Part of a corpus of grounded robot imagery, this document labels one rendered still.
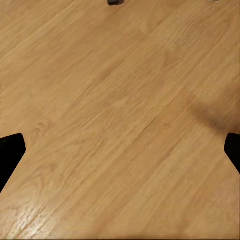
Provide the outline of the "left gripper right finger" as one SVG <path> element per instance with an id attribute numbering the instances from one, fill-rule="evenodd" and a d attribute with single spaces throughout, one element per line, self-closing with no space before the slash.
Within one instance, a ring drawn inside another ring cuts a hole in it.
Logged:
<path id="1" fill-rule="evenodd" d="M 228 133 L 224 151 L 240 173 L 240 135 Z"/>

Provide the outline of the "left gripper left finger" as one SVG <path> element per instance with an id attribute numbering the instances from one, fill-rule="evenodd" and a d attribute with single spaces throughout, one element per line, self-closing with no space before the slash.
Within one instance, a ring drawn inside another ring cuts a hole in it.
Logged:
<path id="1" fill-rule="evenodd" d="M 22 133 L 0 138 L 0 193 L 26 153 Z"/>

